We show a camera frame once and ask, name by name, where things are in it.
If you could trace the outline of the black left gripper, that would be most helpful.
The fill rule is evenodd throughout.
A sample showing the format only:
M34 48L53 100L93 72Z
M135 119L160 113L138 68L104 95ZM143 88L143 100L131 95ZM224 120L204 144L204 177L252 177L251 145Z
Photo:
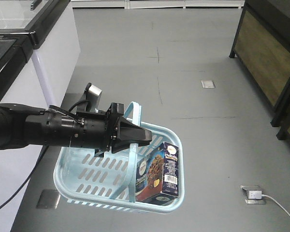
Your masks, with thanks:
M124 104L111 103L107 111L91 112L89 104L77 106L76 115L82 119L77 132L76 147L94 149L95 157L103 157L111 147L112 154L128 149L130 144L147 146L152 132L137 126L123 117Z

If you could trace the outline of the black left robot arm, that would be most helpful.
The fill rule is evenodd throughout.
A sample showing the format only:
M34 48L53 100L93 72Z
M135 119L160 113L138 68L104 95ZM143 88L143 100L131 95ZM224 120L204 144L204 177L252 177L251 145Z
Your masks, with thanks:
M28 145L48 145L94 149L102 158L105 152L117 153L131 144L147 146L150 130L123 117L123 105L112 103L98 112L76 114L54 105L49 109L16 103L0 104L0 150L19 149Z

